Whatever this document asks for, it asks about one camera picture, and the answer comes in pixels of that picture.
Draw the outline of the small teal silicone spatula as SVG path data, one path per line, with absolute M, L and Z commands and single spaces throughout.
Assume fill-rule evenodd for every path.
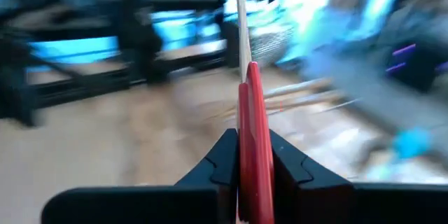
M 415 158 L 431 149 L 431 136 L 428 131 L 419 128 L 399 132 L 393 140 L 393 150 L 399 160 Z

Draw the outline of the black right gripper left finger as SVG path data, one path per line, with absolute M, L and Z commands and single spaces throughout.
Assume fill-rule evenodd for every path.
M 227 129 L 174 185 L 73 188 L 43 207 L 41 224 L 235 224 L 238 134 Z

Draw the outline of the red spatula with wooden handle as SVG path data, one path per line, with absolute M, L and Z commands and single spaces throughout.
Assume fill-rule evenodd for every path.
M 239 207 L 249 224 L 274 224 L 274 164 L 258 63 L 252 60 L 246 0 L 237 0 L 239 23 L 238 96 Z

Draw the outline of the black aluminium table frame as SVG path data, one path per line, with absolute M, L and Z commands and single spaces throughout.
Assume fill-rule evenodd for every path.
M 150 48 L 133 47 L 120 53 L 126 67 L 82 74 L 34 54 L 30 45 L 13 34 L 0 34 L 0 119 L 11 118 L 27 127 L 37 125 L 37 109 L 126 90 L 133 85 L 166 83 L 170 73 L 184 68 L 201 72 L 236 61 L 233 43 L 216 52 L 163 59 Z M 67 77 L 46 84 L 29 84 L 27 68 L 47 66 Z

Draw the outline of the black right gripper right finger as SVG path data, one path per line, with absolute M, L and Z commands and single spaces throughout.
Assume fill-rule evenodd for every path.
M 448 224 L 448 185 L 350 182 L 270 137 L 276 224 Z

